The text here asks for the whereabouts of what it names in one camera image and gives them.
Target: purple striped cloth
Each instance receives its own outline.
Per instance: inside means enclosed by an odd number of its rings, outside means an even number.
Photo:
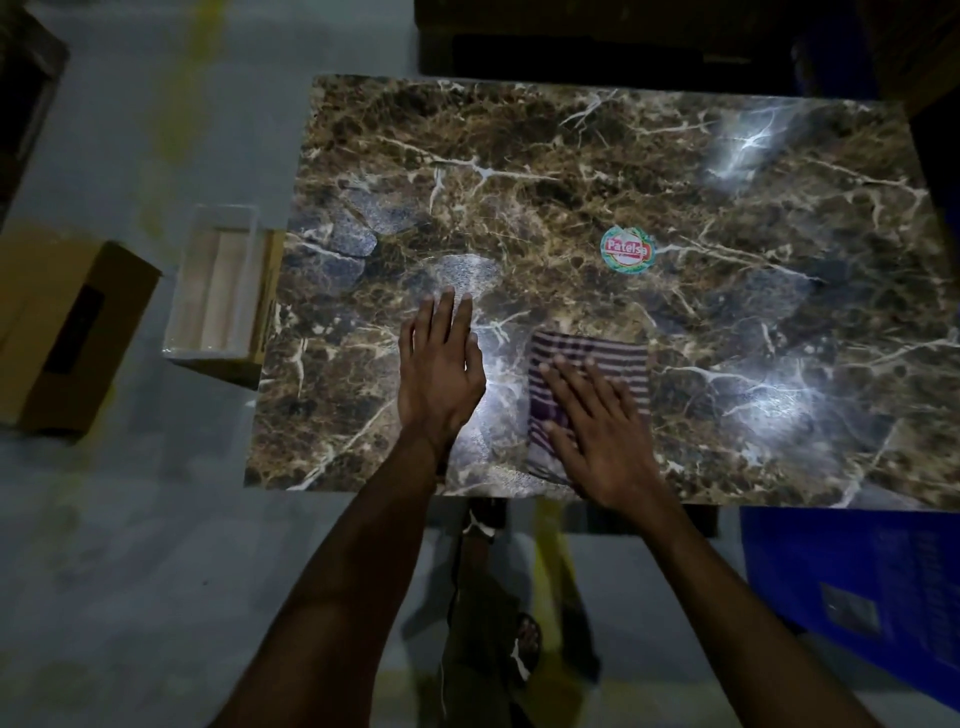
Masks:
[[[573,441],[573,431],[566,413],[553,399],[543,375],[540,373],[542,362],[550,363],[556,354],[563,354],[578,369],[584,365],[584,359],[592,356],[604,376],[619,376],[626,380],[630,392],[634,395],[640,414],[650,416],[650,388],[647,376],[647,345],[624,344],[589,336],[570,336],[555,331],[535,331],[530,346],[530,422],[527,427],[527,471],[530,474],[569,484],[564,466],[550,445],[544,425],[552,420],[566,430]]]

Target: brown marble surface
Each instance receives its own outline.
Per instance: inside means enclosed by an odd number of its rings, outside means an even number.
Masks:
[[[614,225],[656,238],[649,270],[604,263]],[[958,300],[897,107],[317,79],[249,485],[363,484],[397,433],[400,321],[448,283],[489,386],[445,493],[573,497],[523,472],[544,327],[648,338],[685,500],[960,509]]]

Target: dark pants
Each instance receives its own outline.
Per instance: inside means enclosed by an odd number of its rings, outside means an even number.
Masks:
[[[440,665],[441,716],[446,728],[516,725],[517,670],[510,655],[518,605],[516,597],[484,570],[463,568]]]

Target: person's left hand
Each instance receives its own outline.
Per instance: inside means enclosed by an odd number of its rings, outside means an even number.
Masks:
[[[400,391],[397,407],[404,429],[422,428],[442,458],[487,389],[483,354],[470,333],[473,300],[464,294],[453,317],[453,288],[420,304],[400,330]]]

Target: gray floor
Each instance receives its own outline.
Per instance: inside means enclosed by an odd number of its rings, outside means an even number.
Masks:
[[[285,224],[313,75],[417,75],[410,0],[33,10],[73,56],[11,220],[121,240],[167,274],[196,203],[256,204],[266,225]],[[171,295],[165,278],[88,438],[0,440],[0,724],[202,725],[347,502],[241,488],[254,394],[161,358]],[[443,648],[458,505],[432,506],[377,725],[417,722],[416,685]],[[639,540],[590,534],[577,510],[558,533],[534,502],[511,518],[497,575],[544,617],[550,565],[567,564],[592,635],[570,677],[575,709],[556,724],[736,725]],[[721,536],[738,565],[735,510]],[[813,647],[886,724],[960,725],[843,650]]]

